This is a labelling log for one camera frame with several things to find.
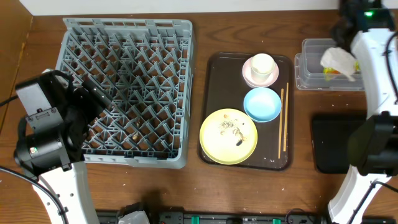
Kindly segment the white napkin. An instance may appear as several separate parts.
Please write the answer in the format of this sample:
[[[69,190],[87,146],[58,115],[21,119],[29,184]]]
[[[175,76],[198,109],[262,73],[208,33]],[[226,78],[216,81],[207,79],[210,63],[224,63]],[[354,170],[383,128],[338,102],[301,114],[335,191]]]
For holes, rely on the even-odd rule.
[[[349,82],[354,82],[355,69],[354,63],[357,60],[346,50],[339,47],[330,47],[321,57],[320,65],[324,68],[333,68],[339,71],[340,75],[344,75]],[[338,74],[324,74],[326,80],[331,80],[333,75]]]

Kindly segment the green snack wrapper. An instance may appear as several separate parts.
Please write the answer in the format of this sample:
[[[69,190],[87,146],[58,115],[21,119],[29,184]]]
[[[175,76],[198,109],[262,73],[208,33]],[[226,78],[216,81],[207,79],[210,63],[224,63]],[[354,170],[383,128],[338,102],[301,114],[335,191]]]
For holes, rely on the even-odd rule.
[[[360,71],[360,67],[359,67],[359,63],[358,62],[354,63],[354,69],[355,69],[355,72],[359,72]],[[335,70],[333,68],[324,67],[323,68],[323,73],[324,74],[339,74],[339,71],[337,71],[337,70]]]

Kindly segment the pink plastic bowl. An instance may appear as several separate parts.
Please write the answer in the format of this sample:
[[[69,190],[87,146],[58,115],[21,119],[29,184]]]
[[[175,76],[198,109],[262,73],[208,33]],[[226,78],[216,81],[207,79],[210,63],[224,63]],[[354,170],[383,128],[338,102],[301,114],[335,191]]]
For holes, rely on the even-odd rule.
[[[251,88],[268,87],[277,80],[279,68],[270,55],[256,54],[245,61],[242,74]]]

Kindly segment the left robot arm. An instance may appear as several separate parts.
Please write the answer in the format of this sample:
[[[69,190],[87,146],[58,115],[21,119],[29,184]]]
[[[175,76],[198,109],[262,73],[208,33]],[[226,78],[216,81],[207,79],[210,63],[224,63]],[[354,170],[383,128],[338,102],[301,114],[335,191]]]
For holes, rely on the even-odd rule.
[[[82,146],[89,124],[111,104],[92,80],[49,70],[16,85],[26,116],[19,121],[14,159],[52,223],[99,223]]]

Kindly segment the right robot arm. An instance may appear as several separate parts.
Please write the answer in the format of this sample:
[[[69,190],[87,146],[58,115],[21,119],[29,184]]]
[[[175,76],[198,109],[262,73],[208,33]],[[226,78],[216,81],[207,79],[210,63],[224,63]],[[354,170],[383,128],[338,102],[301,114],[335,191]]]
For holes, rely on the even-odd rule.
[[[377,191],[397,175],[397,27],[381,0],[340,1],[339,15],[331,36],[358,61],[367,118],[349,137],[349,169],[328,216],[330,223],[361,223]]]

